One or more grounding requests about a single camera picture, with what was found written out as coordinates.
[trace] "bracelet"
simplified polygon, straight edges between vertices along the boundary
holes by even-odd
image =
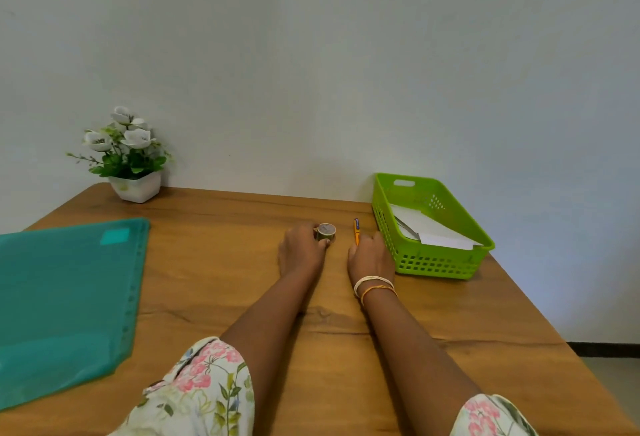
[[[392,287],[388,287],[388,286],[371,286],[371,287],[366,288],[366,289],[364,290],[364,293],[363,293],[363,294],[362,294],[362,296],[360,297],[360,304],[361,304],[362,306],[364,306],[364,295],[366,295],[366,294],[367,294],[368,292],[370,292],[372,289],[375,289],[375,288],[377,288],[377,287],[379,287],[379,288],[381,288],[381,289],[388,289],[389,291],[393,291],[393,292],[394,292],[394,295],[396,295],[396,297],[397,297],[397,295],[398,295],[398,294],[396,293],[396,290],[395,290],[395,289],[393,289]]]
[[[394,286],[394,284],[389,281],[387,278],[380,278],[380,276],[364,276],[364,278],[360,278],[356,284],[353,286],[353,292],[356,295],[356,298],[359,298],[358,296],[358,288],[360,287],[360,285],[362,283],[364,283],[364,281],[373,281],[373,280],[378,280],[378,281],[383,281],[385,283],[387,283],[389,286],[391,286],[391,288],[393,288],[394,292],[396,290],[396,287]]]

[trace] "white rubber band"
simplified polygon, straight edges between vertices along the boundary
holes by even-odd
[[[364,283],[364,281],[374,281],[376,279],[379,280],[379,281],[384,281],[385,283],[387,283],[389,286],[391,286],[394,289],[394,292],[396,291],[396,287],[394,286],[394,284],[391,281],[389,281],[387,278],[380,278],[380,276],[364,276],[364,278],[358,279],[356,284],[353,285],[353,292],[356,295],[356,298],[359,298],[359,296],[358,296],[358,288],[360,287],[360,285],[362,283]]]

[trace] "basket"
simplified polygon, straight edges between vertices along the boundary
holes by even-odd
[[[420,210],[444,226],[482,244],[472,250],[430,246],[408,239],[398,229],[390,204]],[[377,173],[373,212],[398,274],[469,279],[495,247],[477,222],[441,182],[432,178]]]

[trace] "orange pen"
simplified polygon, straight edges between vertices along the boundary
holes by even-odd
[[[360,245],[360,222],[358,219],[353,219],[353,233],[356,236],[356,246]]]

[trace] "wood grain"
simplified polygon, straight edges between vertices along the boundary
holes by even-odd
[[[219,335],[278,278],[285,229],[337,229],[292,334],[258,435],[411,434],[346,274],[352,222],[369,204],[165,188],[146,204],[96,184],[32,229],[144,216],[151,221],[132,357],[114,375],[0,413],[0,434],[103,435],[196,340]],[[613,397],[491,257],[468,282],[398,276],[414,316],[487,393],[512,400],[541,435],[640,435]]]

